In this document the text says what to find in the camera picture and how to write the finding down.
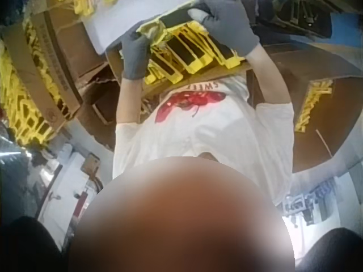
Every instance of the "brown cardboard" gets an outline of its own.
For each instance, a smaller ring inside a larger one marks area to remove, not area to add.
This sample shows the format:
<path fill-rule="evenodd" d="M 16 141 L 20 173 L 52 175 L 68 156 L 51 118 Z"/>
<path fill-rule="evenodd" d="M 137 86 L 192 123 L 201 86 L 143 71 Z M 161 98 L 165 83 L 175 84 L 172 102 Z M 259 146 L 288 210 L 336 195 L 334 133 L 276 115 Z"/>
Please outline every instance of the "brown cardboard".
<path fill-rule="evenodd" d="M 53 28 L 50 25 L 49 13 L 46 11 L 36 14 L 31 17 L 31 21 L 36 29 L 50 74 L 70 113 L 73 115 L 81 106 L 82 99 L 57 44 Z"/>
<path fill-rule="evenodd" d="M 93 178 L 100 166 L 100 159 L 93 153 L 89 153 L 81 166 L 81 171 Z"/>
<path fill-rule="evenodd" d="M 105 63 L 105 57 L 97 54 L 83 23 L 69 4 L 51 8 L 49 18 L 75 82 Z"/>
<path fill-rule="evenodd" d="M 48 124 L 57 131 L 65 118 L 55 105 L 31 57 L 21 23 L 4 29 L 3 39 L 20 80 Z"/>

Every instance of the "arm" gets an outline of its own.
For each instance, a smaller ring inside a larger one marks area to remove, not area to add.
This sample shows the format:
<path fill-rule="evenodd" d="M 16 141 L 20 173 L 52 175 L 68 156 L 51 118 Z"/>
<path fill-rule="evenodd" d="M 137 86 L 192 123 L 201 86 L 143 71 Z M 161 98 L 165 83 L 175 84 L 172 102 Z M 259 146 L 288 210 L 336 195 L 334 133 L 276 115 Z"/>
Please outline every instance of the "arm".
<path fill-rule="evenodd" d="M 123 80 L 116 111 L 118 124 L 140 120 L 142 79 L 149 63 L 150 41 L 136 30 L 144 22 L 134 25 L 113 43 L 113 46 L 118 46 L 118 40 L 121 41 L 124 56 Z"/>
<path fill-rule="evenodd" d="M 141 92 L 142 79 L 123 79 L 116 111 L 116 122 L 118 124 L 139 122 L 141 111 Z"/>
<path fill-rule="evenodd" d="M 288 88 L 280 71 L 260 44 L 246 55 L 246 60 L 256 74 L 266 103 L 291 103 Z"/>
<path fill-rule="evenodd" d="M 190 17 L 201 23 L 221 44 L 244 56 L 254 70 L 263 96 L 268 103 L 289 103 L 286 84 L 266 51 L 253 33 L 241 1 L 199 0 L 207 5 L 208 12 L 192 8 Z"/>

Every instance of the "gloved hand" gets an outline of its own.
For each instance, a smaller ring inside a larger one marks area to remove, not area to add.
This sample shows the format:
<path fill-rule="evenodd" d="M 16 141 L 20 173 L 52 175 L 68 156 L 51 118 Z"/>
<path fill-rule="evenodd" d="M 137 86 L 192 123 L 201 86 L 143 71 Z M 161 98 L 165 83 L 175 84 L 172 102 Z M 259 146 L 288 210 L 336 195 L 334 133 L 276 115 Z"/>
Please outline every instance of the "gloved hand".
<path fill-rule="evenodd" d="M 137 23 L 121 36 L 124 55 L 123 77 L 126 79 L 142 79 L 146 75 L 150 58 L 150 40 L 136 32 L 144 22 L 146 21 Z"/>
<path fill-rule="evenodd" d="M 192 8 L 189 16 L 202 24 L 211 36 L 221 44 L 244 57 L 259 43 L 253 33 L 246 11 L 240 0 L 199 0 L 210 9 L 210 14 Z"/>

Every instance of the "white t-shirt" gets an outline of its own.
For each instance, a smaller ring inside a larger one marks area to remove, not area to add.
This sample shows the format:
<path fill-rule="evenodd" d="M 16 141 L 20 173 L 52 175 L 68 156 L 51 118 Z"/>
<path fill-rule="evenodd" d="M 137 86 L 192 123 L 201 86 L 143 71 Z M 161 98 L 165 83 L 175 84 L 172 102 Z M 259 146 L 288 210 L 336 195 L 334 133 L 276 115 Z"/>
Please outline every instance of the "white t-shirt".
<path fill-rule="evenodd" d="M 172 91 L 143 124 L 116 126 L 113 178 L 126 169 L 170 156 L 211 153 L 255 182 L 278 204 L 290 190 L 292 104 L 247 104 L 242 76 Z"/>

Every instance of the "red graphic print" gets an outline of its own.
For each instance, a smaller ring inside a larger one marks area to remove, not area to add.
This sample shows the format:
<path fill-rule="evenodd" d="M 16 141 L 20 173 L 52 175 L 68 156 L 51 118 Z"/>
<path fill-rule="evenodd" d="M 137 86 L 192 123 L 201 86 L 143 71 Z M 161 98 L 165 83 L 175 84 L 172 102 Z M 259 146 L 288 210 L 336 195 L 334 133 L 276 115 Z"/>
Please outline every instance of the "red graphic print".
<path fill-rule="evenodd" d="M 223 92 L 210 92 L 210 91 L 184 91 L 174 93 L 167 101 L 160 106 L 155 118 L 155 123 L 163 122 L 172 109 L 179 107 L 184 111 L 189 111 L 193 106 L 205 106 L 209 103 L 217 103 L 226 97 Z"/>

